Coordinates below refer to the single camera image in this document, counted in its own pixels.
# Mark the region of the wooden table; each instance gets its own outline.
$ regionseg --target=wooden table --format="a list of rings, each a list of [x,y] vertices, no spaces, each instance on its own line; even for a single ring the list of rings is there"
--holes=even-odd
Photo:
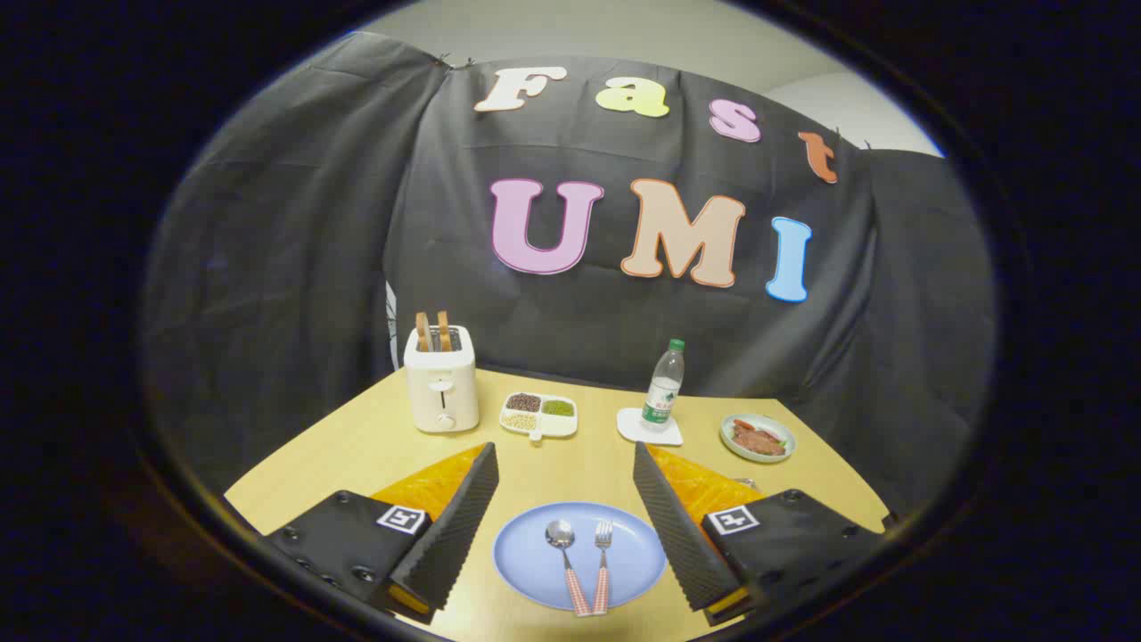
[[[429,627],[460,641],[559,642],[592,637],[690,640],[710,633],[693,612],[667,569],[641,598],[605,617],[575,618],[534,603],[504,583],[492,562],[492,543],[519,513],[553,502],[598,502],[649,522],[633,483],[634,445],[618,434],[621,408],[640,408],[645,393],[577,387],[478,371],[479,425],[464,433],[424,434],[413,428],[405,374],[396,372],[283,446],[237,481],[226,499],[262,535],[282,527],[339,489],[372,495],[439,460],[495,442],[500,485],[479,526],[447,606]],[[505,397],[526,391],[570,398],[578,406],[578,432],[567,439],[526,436],[499,425]],[[796,437],[796,452],[779,464],[743,460],[721,442],[721,418],[736,413],[768,415]],[[771,399],[680,397],[673,416],[685,445],[671,448],[729,478],[750,478],[766,496],[800,488],[875,533],[887,507],[866,482],[819,437]],[[580,572],[593,572],[583,569]],[[421,626],[404,620],[413,626]]]

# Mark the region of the grain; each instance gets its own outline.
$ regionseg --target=grain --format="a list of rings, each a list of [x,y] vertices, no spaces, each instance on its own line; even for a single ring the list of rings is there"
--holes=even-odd
[[[559,415],[561,417],[574,417],[574,406],[566,401],[548,401],[543,405],[544,415]]]
[[[507,400],[507,407],[510,411],[526,411],[527,413],[539,413],[539,405],[542,403],[541,399],[533,395],[512,395]]]
[[[503,423],[512,429],[519,429],[523,431],[535,430],[535,417],[532,415],[511,415],[503,420]]]

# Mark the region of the white toaster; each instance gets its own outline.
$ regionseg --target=white toaster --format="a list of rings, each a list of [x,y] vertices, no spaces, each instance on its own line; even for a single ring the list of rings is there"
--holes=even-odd
[[[412,422],[426,433],[456,433],[479,424],[476,398],[476,351],[462,326],[448,327],[450,352],[439,352],[439,327],[429,327],[435,352],[419,348],[413,330],[404,347]]]

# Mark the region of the yellow letter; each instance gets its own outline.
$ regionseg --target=yellow letter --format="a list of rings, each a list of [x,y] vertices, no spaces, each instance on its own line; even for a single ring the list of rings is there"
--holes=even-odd
[[[527,95],[534,98],[547,87],[547,79],[563,80],[567,76],[567,70],[563,67],[520,67],[501,68],[495,72],[499,79],[495,87],[492,87],[487,98],[476,103],[477,112],[501,112],[504,109],[517,109],[524,105],[524,99],[519,97],[519,91],[527,90]]]
[[[744,204],[728,196],[713,196],[689,222],[681,195],[670,182],[639,178],[630,184],[630,189],[641,200],[641,211],[634,249],[622,260],[623,271],[647,277],[661,274],[662,262],[657,260],[661,239],[674,278],[686,273],[697,250],[702,250],[701,262],[689,274],[694,281],[728,287],[737,279],[733,273],[733,245],[737,238],[737,222],[745,216]],[[674,255],[683,255],[686,260],[675,262]]]
[[[652,117],[670,113],[665,106],[665,87],[645,78],[612,78],[606,81],[594,101],[602,108],[616,112],[638,112]]]

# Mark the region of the fork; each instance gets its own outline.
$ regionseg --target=fork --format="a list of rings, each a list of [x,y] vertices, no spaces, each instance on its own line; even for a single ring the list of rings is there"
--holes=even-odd
[[[606,608],[610,603],[610,571],[606,568],[606,550],[610,546],[614,537],[614,522],[601,520],[594,529],[594,546],[602,551],[602,561],[598,567],[598,588],[594,590],[594,612],[596,616],[605,616]]]

